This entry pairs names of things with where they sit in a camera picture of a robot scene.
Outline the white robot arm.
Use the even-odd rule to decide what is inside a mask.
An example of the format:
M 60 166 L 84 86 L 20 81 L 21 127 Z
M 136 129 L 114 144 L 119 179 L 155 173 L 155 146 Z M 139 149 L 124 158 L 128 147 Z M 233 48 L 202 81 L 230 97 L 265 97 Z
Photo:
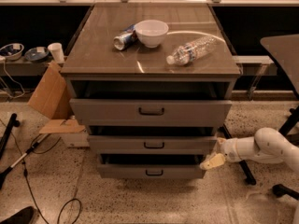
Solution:
M 209 170 L 227 161 L 245 160 L 259 163 L 284 162 L 299 174 L 299 147 L 272 128 L 261 128 L 251 137 L 218 138 L 215 149 L 200 163 L 200 168 Z

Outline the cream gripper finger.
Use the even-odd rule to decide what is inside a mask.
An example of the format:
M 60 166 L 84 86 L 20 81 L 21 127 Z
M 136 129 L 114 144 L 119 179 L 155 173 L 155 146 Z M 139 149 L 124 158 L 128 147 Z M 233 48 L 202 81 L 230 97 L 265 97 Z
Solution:
M 200 163 L 202 170 L 210 170 L 225 164 L 225 157 L 220 153 L 213 153 L 207 155 L 206 158 Z

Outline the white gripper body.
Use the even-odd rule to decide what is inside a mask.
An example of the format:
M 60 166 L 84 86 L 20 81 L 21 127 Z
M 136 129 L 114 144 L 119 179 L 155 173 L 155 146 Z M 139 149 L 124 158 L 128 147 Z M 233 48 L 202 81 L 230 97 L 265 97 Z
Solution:
M 241 158 L 237 152 L 237 139 L 236 138 L 219 138 L 218 147 L 221 154 L 228 162 L 240 162 Z

